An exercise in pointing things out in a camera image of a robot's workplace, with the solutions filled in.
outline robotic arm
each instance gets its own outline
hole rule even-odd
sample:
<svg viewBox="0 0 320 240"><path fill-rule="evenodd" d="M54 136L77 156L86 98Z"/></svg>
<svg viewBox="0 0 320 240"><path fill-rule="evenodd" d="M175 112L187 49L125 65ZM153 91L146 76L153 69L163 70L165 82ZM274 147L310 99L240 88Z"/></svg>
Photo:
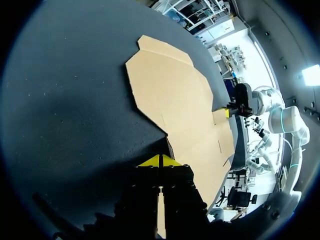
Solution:
<svg viewBox="0 0 320 240"><path fill-rule="evenodd" d="M235 102L230 102L227 108L231 110L231 114L246 118L253 115L261 116L269 112L268 126L271 133L292 134L291 164L287 181L282 191L290 195L294 194L293 188L298 181L302 165L302 146L306 145L310 140L309 128L302 120L298 108L296 106L286 107L281 93L275 88L267 87L262 89L262 87L259 87L252 91L246 83L238 84L235 87ZM254 169L258 174L261 174L264 170L275 174L279 166L273 164L266 153L266 150L272 145L272 141L269 138L270 133L261 131L259 135L262 140L254 151L248 155L246 165ZM258 153L261 157L264 157L268 165L258 165L251 160Z"/></svg>

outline white shelving unit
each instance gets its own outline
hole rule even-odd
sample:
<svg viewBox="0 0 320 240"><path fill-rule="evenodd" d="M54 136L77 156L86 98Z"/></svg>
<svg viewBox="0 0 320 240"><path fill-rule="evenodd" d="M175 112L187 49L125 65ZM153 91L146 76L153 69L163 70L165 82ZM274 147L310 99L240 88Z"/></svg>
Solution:
<svg viewBox="0 0 320 240"><path fill-rule="evenodd" d="M157 4L153 6L153 9L161 12L163 15L166 15L169 11L173 10L178 15L182 16L186 22L190 24L186 29L188 31L191 31L192 29L198 27L201 24L204 24L205 22L209 21L211 25L214 25L215 22L213 18L216 15L220 15L222 12L224 12L227 8L224 6L223 1L218 0L200 0L201 4L203 5L203 9L200 9L198 12L202 11L199 14L207 15L206 17L201 18L197 22L193 22L189 18L193 16L194 14L198 14L198 12L193 13L191 16L185 16L181 10L190 4L194 3L195 0L159 0Z"/></svg>

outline desk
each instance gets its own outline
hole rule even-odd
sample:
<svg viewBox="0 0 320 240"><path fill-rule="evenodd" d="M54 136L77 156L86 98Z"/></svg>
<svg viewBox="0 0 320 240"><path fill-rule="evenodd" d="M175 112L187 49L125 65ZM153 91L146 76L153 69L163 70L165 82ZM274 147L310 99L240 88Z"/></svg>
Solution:
<svg viewBox="0 0 320 240"><path fill-rule="evenodd" d="M95 212L113 215L129 167L168 152L166 134L137 109L124 66L142 35L189 54L209 81L213 110L230 101L205 46L132 0L43 1L12 48L1 147L16 194L50 234L34 192L81 227ZM234 119L230 126L236 140Z"/></svg>

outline wall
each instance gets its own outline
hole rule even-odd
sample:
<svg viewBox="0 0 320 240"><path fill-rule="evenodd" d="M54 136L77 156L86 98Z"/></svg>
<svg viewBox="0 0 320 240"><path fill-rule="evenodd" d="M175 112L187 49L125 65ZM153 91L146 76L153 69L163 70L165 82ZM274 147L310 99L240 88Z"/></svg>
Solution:
<svg viewBox="0 0 320 240"><path fill-rule="evenodd" d="M310 118L302 112L315 101L314 110L320 109L320 88L307 87L301 78L301 71L320 63L319 48L313 41L308 28L297 15L288 11L288 6L280 5L275 0L236 0L240 15L251 26L253 38L262 46L278 81L287 106L293 105L292 96L297 98L297 106L311 132L311 141L305 147L303 164L298 183L295 187L305 196L308 184L313 182L318 166L319 139L317 133L320 124L316 117ZM290 151L285 151L284 160L291 158Z"/></svg>

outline cardboard flap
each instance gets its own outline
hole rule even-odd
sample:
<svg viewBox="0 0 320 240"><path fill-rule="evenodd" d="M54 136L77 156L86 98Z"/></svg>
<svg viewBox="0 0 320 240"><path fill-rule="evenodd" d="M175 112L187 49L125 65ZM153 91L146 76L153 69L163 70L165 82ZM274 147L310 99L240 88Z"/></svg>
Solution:
<svg viewBox="0 0 320 240"><path fill-rule="evenodd" d="M213 122L215 125L225 123L228 121L226 116L226 109L220 108L212 112Z"/></svg>
<svg viewBox="0 0 320 240"><path fill-rule="evenodd" d="M165 55L167 57L176 59L190 66L194 66L188 54L169 45L166 42L159 41L149 36L143 35L138 40L138 45L140 50L145 50L148 52L153 52L160 55Z"/></svg>
<svg viewBox="0 0 320 240"><path fill-rule="evenodd" d="M196 128L212 122L213 95L209 100L201 97L204 86L193 66L165 55L139 51L126 68L138 108L166 133L181 133L189 130L190 125Z"/></svg>

